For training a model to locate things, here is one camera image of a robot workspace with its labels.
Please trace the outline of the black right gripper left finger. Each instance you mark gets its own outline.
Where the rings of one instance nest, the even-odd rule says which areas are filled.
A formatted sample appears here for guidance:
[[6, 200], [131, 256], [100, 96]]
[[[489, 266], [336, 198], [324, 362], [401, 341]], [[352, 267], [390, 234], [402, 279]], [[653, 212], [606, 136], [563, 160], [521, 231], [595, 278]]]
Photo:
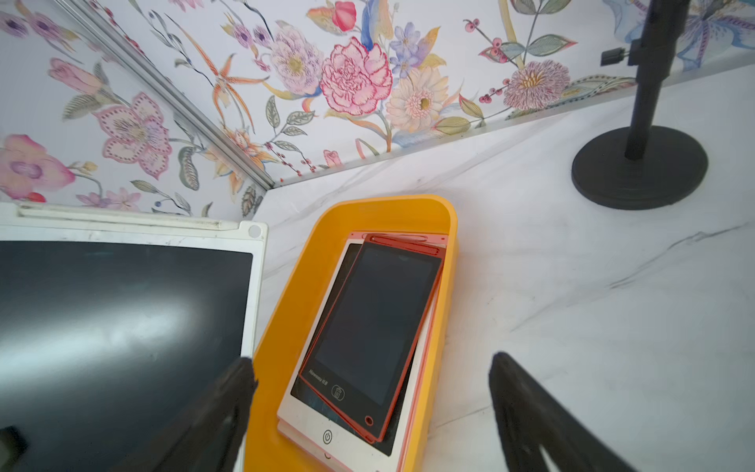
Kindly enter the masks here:
[[253, 360], [235, 360], [147, 444], [113, 471], [233, 471], [258, 386]]

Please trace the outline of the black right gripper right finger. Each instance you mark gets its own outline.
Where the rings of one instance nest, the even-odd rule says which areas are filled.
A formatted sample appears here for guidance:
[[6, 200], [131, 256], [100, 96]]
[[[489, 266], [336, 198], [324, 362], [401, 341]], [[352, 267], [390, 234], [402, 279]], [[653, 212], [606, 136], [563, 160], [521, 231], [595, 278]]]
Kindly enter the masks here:
[[509, 354], [494, 355], [489, 389], [510, 471], [632, 471], [628, 462], [576, 420]]

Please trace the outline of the white writing tablet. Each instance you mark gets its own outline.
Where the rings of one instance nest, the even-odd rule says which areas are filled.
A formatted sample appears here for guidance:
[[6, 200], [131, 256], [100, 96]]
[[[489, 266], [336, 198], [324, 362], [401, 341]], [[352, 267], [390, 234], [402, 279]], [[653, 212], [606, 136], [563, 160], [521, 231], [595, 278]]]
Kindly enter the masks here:
[[1, 207], [1, 467], [105, 471], [255, 349], [261, 222]]

